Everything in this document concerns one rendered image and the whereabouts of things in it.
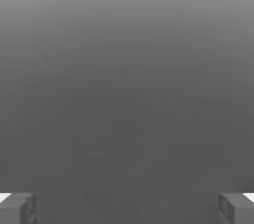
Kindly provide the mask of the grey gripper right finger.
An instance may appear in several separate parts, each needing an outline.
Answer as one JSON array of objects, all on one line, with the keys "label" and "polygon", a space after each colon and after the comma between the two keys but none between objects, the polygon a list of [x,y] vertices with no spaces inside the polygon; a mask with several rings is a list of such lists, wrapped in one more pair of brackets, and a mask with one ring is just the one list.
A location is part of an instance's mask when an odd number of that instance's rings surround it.
[{"label": "grey gripper right finger", "polygon": [[217,206],[221,224],[254,224],[254,193],[220,193]]}]

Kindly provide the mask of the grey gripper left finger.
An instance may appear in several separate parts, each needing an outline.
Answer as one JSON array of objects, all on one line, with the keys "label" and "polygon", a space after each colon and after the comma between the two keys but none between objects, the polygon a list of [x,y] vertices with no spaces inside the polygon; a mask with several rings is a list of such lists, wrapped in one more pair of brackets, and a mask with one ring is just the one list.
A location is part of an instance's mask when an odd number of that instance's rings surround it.
[{"label": "grey gripper left finger", "polygon": [[0,193],[0,224],[37,224],[35,193]]}]

